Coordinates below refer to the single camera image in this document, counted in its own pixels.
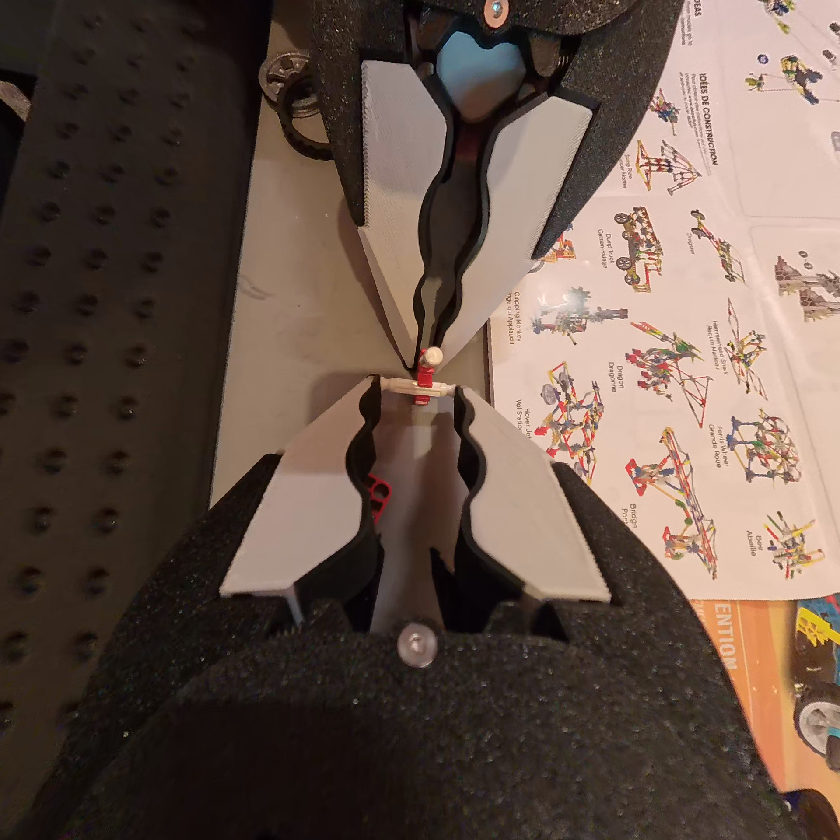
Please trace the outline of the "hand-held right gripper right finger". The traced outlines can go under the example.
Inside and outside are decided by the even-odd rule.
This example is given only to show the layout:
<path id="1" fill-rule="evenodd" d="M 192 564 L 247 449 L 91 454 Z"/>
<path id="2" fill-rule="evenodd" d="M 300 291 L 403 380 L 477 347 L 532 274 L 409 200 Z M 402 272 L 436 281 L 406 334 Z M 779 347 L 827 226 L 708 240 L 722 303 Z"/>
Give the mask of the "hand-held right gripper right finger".
<path id="1" fill-rule="evenodd" d="M 611 593 L 557 464 L 487 401 L 455 388 L 458 474 L 467 488 L 456 563 L 474 562 L 511 600 L 603 602 Z"/>

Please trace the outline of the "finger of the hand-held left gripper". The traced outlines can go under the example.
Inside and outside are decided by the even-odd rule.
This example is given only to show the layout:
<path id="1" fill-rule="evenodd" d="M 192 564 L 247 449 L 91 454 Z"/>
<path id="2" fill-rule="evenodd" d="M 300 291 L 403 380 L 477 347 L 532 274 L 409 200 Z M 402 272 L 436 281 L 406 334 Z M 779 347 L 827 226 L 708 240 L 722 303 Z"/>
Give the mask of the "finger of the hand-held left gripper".
<path id="1" fill-rule="evenodd" d="M 456 270 L 456 311 L 437 339 L 460 351 L 525 277 L 593 110 L 545 93 L 490 134 L 479 161 L 479 234 Z"/>
<path id="2" fill-rule="evenodd" d="M 453 121 L 435 75 L 366 59 L 361 69 L 364 222 L 359 235 L 397 352 L 414 366 L 415 295 L 425 275 L 422 211 Z"/>

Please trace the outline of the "black dotted mat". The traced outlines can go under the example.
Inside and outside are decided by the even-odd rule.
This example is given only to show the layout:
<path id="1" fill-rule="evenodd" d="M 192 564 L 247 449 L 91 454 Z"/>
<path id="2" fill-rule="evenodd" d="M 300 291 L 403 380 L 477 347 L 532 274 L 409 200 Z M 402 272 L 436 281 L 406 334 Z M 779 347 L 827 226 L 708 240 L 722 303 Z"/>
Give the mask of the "black dotted mat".
<path id="1" fill-rule="evenodd" d="M 2 216 L 2 838 L 207 508 L 271 2 L 60 2 Z"/>

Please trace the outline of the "orange printed toy box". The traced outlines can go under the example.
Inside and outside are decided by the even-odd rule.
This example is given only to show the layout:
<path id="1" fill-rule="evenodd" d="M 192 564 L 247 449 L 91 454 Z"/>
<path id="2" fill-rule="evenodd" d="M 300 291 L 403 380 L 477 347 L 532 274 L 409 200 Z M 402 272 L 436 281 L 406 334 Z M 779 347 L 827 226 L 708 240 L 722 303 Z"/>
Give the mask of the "orange printed toy box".
<path id="1" fill-rule="evenodd" d="M 809 836 L 838 838 L 838 596 L 691 604 L 775 786 Z"/>

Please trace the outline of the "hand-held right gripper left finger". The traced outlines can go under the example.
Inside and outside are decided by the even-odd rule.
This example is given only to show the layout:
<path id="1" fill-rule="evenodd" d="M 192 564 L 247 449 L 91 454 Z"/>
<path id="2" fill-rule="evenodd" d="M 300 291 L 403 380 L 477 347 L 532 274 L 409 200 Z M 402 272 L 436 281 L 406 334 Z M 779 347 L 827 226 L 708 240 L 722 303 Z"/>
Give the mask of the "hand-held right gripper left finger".
<path id="1" fill-rule="evenodd" d="M 352 627 L 370 627 L 383 551 L 366 484 L 381 419 L 378 375 L 295 436 L 220 584 L 222 597 L 280 596 L 295 623 L 315 602 L 341 604 Z"/>

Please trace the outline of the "white printed instruction booklet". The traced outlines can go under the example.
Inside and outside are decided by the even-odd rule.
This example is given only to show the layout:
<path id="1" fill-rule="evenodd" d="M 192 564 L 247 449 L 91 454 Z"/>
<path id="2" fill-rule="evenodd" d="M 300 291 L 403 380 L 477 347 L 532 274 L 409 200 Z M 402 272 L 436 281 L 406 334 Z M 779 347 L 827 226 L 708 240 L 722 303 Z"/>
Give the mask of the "white printed instruction booklet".
<path id="1" fill-rule="evenodd" d="M 490 321 L 496 409 L 687 597 L 838 597 L 839 5 L 684 2 L 644 120 Z"/>

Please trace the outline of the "grey toy wheel hub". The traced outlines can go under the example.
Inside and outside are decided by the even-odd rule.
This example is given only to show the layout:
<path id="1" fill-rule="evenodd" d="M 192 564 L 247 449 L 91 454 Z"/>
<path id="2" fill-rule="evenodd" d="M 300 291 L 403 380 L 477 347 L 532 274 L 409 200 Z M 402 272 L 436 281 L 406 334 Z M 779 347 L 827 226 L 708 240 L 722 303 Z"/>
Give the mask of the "grey toy wheel hub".
<path id="1" fill-rule="evenodd" d="M 291 93 L 287 89 L 296 79 L 302 79 L 310 70 L 310 53 L 293 49 L 269 55 L 259 68 L 259 86 L 263 98 L 276 112 L 286 102 L 294 119 L 307 119 L 319 114 L 318 96 L 312 84 L 300 82 Z"/>

